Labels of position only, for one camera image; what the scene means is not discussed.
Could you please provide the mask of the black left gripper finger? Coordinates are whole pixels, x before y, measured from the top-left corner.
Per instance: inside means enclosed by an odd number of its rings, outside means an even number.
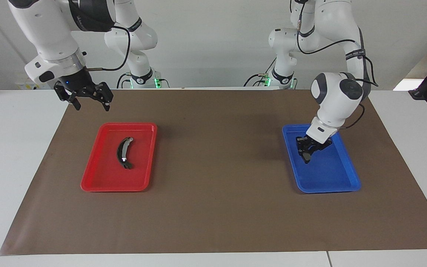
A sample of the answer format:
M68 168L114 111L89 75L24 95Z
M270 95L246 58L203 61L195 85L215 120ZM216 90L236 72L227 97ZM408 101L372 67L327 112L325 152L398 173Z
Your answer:
M309 159L312 159L312 155L314 152L324 150L325 148L329 147L329 145L331 144L332 144L331 139L327 139L323 144L321 144L320 142L317 142L314 139L310 139L310 143L308 145Z
M298 148L298 154L304 162L310 162L308 155L308 148L305 147L305 138L301 136L296 137L296 144Z

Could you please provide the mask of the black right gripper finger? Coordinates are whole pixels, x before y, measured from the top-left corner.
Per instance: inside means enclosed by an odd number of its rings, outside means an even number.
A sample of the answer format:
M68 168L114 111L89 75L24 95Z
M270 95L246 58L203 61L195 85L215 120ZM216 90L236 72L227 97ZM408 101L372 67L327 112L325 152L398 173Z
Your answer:
M113 100L113 93L105 82L91 84L87 86L88 97L100 102L106 112L110 110L110 104Z
M76 94L72 93L69 95L63 85L54 85L54 91L61 101L66 101L72 104L77 111L80 111L81 104L76 98Z

